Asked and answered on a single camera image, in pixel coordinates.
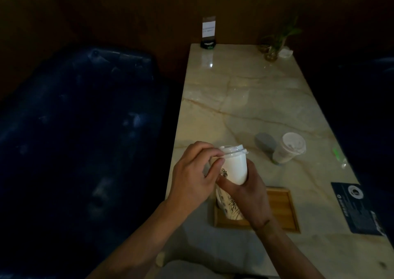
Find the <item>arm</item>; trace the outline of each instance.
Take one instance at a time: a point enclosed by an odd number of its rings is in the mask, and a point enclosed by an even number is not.
[[[143,278],[170,235],[212,193],[224,159],[218,159],[207,176],[205,163],[224,153],[212,144],[191,144],[176,163],[168,199],[106,258],[87,279]]]
[[[253,162],[247,160],[248,179],[238,186],[219,176],[217,184],[235,200],[263,243],[273,266],[282,279],[324,279],[273,217],[266,186]]]

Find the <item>person's left arm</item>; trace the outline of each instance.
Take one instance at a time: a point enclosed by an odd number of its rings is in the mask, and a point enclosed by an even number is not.
[[[87,279],[143,278],[171,234],[214,190],[224,159],[216,160],[207,176],[203,169],[210,157],[223,154],[209,143],[191,144],[174,166],[167,200]]]

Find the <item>hand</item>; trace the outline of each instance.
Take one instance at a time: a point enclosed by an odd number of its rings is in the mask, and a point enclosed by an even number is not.
[[[221,175],[216,183],[230,194],[252,228],[257,230],[273,216],[263,180],[257,173],[254,163],[249,159],[246,159],[246,163],[248,177],[243,185],[236,185]]]
[[[204,165],[211,157],[223,155],[224,152],[214,148],[212,144],[198,141],[190,144],[175,164],[167,201],[184,219],[213,192],[224,159],[217,159],[207,176],[203,174]]]

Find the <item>white cup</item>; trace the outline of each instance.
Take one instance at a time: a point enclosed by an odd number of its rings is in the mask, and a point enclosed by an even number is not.
[[[222,156],[225,161],[220,174],[229,181],[237,185],[242,185],[247,178],[246,154],[248,151],[242,145],[221,146],[219,149],[225,153],[225,155]],[[217,159],[218,157],[211,158],[210,164],[212,165]],[[223,210],[228,219],[242,220],[244,218],[234,199],[219,186],[216,186],[216,198],[219,207]]]
[[[293,157],[305,153],[307,144],[303,137],[296,133],[286,133],[278,143],[272,160],[275,164],[283,164]]]

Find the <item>marble tabletop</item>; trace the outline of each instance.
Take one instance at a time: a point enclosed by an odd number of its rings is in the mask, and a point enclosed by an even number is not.
[[[270,152],[286,132],[307,151],[279,166]],[[253,45],[190,47],[172,168],[195,141],[243,144],[267,186],[291,191],[301,234],[288,234],[326,278],[394,278],[394,251],[382,236],[353,234],[331,182],[357,183],[332,153],[339,147],[294,57],[264,60]],[[213,227],[214,196],[194,211],[164,248],[219,272],[277,273],[252,231]]]

